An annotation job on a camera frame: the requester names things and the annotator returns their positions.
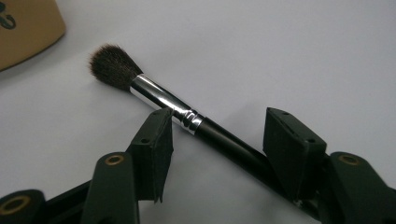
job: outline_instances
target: white surface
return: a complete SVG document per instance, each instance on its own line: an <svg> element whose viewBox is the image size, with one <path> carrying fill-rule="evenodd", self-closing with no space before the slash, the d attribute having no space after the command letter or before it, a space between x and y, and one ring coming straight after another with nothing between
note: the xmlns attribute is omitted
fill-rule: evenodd
<svg viewBox="0 0 396 224"><path fill-rule="evenodd" d="M129 146L152 110L90 75L104 43L258 150L279 108L396 187L396 2L58 4L65 37L0 73L0 197L50 199ZM317 223L177 126L174 148L164 202L140 203L141 223Z"/></svg>

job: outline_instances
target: metal ferrule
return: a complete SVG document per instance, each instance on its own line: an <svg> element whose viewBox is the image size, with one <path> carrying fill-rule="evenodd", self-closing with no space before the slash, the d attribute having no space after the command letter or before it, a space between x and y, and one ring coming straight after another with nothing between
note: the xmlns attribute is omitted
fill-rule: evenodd
<svg viewBox="0 0 396 224"><path fill-rule="evenodd" d="M133 80L130 91L155 109L173 108L173 120L192 134L195 134L205 118L175 95L143 75L139 75Z"/></svg>

